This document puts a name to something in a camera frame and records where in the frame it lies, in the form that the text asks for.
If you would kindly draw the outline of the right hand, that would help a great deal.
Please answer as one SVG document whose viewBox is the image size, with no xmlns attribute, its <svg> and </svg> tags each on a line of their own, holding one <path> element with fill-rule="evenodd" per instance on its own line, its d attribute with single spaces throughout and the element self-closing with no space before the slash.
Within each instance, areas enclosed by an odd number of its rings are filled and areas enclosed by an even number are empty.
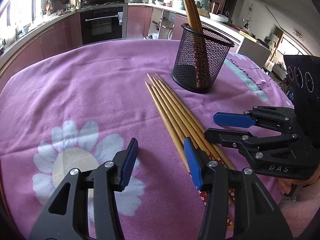
<svg viewBox="0 0 320 240">
<path fill-rule="evenodd" d="M 315 175 L 309 180 L 289 180 L 279 178 L 279 188 L 282 193 L 289 194 L 294 185 L 302 185 L 298 194 L 299 201 L 306 201 L 319 198 L 319 175 Z"/>
</svg>

